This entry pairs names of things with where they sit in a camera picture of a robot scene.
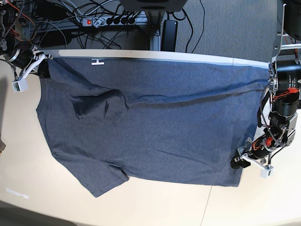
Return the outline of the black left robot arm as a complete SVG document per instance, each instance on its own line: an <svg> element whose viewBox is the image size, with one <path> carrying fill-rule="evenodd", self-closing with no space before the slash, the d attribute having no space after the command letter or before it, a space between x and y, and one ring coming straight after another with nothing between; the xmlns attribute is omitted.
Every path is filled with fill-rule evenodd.
<svg viewBox="0 0 301 226"><path fill-rule="evenodd" d="M277 26L268 85L260 98L258 127L264 134L247 139L230 162L233 169L256 165L261 177L272 175L272 158L294 139L301 107L301 2L277 1Z"/></svg>

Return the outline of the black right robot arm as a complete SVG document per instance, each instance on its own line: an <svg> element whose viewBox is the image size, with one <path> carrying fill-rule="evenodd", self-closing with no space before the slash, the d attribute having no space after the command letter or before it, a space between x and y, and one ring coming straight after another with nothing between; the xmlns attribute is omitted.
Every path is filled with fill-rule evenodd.
<svg viewBox="0 0 301 226"><path fill-rule="evenodd" d="M38 47L24 38L16 43L16 38L22 35L16 30L16 24L21 17L31 20L23 13L25 1L18 8L11 0L0 2L0 60L9 65L13 72L12 87L14 92L28 89L26 78L34 74L42 79L50 77L48 61L53 59L51 54L38 51Z"/></svg>

